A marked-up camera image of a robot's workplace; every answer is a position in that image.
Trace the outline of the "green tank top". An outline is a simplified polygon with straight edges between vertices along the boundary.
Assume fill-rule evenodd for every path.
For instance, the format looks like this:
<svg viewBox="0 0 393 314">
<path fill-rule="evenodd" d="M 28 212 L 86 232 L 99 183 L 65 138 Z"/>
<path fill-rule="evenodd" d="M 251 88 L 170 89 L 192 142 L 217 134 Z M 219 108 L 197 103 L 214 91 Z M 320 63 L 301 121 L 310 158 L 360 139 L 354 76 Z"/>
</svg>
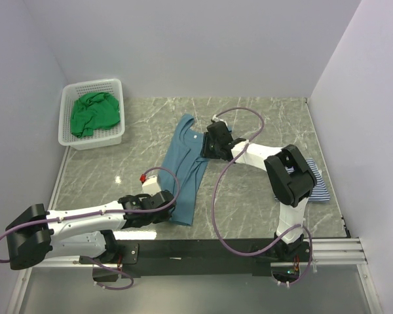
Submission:
<svg viewBox="0 0 393 314">
<path fill-rule="evenodd" d="M 110 130 L 120 121 L 119 101 L 108 92 L 90 92 L 74 101 L 70 118 L 71 134 L 77 138 Z"/>
</svg>

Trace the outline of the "blue white striped tank top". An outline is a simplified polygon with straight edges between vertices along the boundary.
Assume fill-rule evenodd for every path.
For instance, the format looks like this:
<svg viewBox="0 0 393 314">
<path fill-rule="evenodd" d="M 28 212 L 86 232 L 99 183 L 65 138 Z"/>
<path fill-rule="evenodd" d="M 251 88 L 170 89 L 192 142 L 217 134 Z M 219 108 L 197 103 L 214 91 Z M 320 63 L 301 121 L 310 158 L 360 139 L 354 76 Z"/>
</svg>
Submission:
<svg viewBox="0 0 393 314">
<path fill-rule="evenodd" d="M 269 169 L 268 177 L 276 200 L 292 207 L 306 198 L 309 202 L 330 201 L 330 194 L 315 161 L 308 158 L 306 163 L 310 171 L 304 173 L 294 167 L 278 164 Z"/>
</svg>

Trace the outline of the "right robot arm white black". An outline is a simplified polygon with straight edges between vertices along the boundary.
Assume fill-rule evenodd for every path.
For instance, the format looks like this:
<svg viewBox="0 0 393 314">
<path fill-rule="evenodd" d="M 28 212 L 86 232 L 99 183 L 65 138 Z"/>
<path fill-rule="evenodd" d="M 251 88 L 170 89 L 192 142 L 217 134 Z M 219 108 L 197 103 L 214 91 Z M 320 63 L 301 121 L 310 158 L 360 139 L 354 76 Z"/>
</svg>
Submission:
<svg viewBox="0 0 393 314">
<path fill-rule="evenodd" d="M 317 180 L 307 161 L 295 145 L 284 148 L 267 147 L 248 139 L 233 139 L 225 122 L 213 122 L 204 133 L 201 155 L 228 162 L 219 175 L 219 184 L 226 171 L 243 164 L 267 173 L 272 191 L 280 202 L 278 227 L 272 242 L 258 251 L 243 253 L 230 247 L 222 238 L 212 213 L 212 224 L 220 243 L 231 253 L 252 257 L 272 252 L 278 260 L 288 261 L 311 244 L 304 242 L 305 207 Z"/>
</svg>

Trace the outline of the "teal tank top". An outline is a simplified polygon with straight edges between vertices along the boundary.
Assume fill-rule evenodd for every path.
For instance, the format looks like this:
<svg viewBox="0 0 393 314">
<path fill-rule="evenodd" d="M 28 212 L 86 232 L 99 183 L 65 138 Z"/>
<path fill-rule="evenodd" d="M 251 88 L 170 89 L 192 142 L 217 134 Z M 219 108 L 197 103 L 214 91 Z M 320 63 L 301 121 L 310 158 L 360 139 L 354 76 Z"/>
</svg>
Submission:
<svg viewBox="0 0 393 314">
<path fill-rule="evenodd" d="M 191 129 L 195 118 L 183 115 L 174 131 L 159 172 L 160 187 L 179 194 L 170 219 L 174 224 L 193 224 L 197 192 L 208 159 L 201 156 L 204 135 Z"/>
</svg>

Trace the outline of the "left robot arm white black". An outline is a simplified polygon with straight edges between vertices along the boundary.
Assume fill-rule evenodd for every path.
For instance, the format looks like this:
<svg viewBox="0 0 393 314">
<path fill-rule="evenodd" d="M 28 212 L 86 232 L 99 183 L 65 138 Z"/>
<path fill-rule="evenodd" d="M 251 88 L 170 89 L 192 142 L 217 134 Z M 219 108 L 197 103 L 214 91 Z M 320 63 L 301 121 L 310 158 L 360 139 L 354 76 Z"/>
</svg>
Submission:
<svg viewBox="0 0 393 314">
<path fill-rule="evenodd" d="M 87 256 L 101 263 L 116 261 L 121 247 L 114 232 L 165 222 L 176 199 L 163 190 L 155 195 L 127 195 L 107 204 L 68 211 L 32 205 L 6 231 L 12 270 L 38 265 L 48 258 Z"/>
</svg>

